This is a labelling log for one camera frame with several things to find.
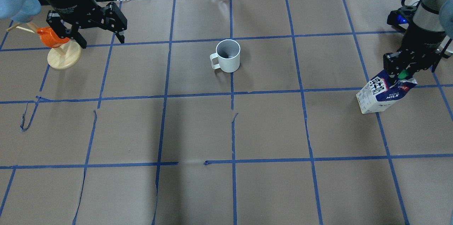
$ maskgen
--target wooden stand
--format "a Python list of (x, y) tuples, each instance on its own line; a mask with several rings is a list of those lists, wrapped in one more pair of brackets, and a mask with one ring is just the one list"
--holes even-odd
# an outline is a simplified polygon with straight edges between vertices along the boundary
[(58, 48), (52, 48), (47, 55), (47, 62), (56, 70), (67, 69), (78, 62), (81, 53), (79, 44), (69, 41)]

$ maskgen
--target mug handle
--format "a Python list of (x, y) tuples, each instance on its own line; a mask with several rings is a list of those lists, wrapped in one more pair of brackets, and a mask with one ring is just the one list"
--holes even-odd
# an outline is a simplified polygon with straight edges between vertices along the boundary
[(209, 59), (211, 59), (211, 67), (213, 70), (216, 70), (216, 69), (220, 69), (220, 64), (215, 64), (214, 65), (214, 62), (212, 61), (213, 59), (217, 58), (218, 55), (217, 53), (213, 53), (209, 56)]

